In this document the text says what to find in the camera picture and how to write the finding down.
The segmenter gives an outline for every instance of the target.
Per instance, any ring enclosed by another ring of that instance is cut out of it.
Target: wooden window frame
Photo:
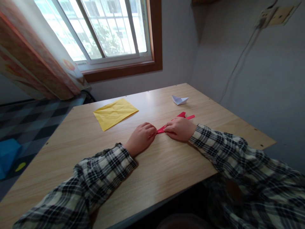
[[[96,70],[82,71],[88,83],[163,69],[161,0],[146,0],[152,60]]]

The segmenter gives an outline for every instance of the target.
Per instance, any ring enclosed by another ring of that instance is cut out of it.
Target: yellow paper
[[[125,99],[119,99],[97,109],[93,113],[102,130],[105,131],[137,111],[139,110]]]

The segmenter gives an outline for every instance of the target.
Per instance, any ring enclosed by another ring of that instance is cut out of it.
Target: window sill
[[[162,69],[162,61],[156,62],[151,60],[130,65],[96,69],[94,71],[82,71],[82,74],[88,83],[92,83],[100,80],[109,80],[123,76],[160,71]]]

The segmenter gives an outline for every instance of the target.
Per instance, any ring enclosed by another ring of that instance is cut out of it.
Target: electrical outlet
[[[290,14],[292,9],[293,9],[293,6],[279,7],[277,9],[277,11],[274,13],[274,15],[268,25],[282,24],[285,21],[285,19],[288,17],[288,15]]]
[[[292,5],[292,6],[284,6],[284,7],[281,6],[281,7],[279,7],[277,9],[277,11],[274,13],[274,15],[273,15],[272,19],[270,20],[268,26],[269,25],[284,25],[299,5],[300,4]]]
[[[264,20],[264,24],[261,26],[261,29],[266,28],[267,25],[269,24],[270,20],[272,19],[275,11],[277,10],[276,7],[271,8],[271,9],[265,9],[261,12],[261,14],[259,15],[258,19],[256,20],[253,28],[257,28],[257,26],[260,25],[261,20]]]

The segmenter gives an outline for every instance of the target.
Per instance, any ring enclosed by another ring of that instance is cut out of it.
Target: left hand
[[[154,141],[156,134],[157,129],[152,124],[145,122],[134,130],[124,147],[131,157],[135,157]]]
[[[186,118],[176,117],[165,125],[164,132],[173,139],[188,141],[197,126]]]

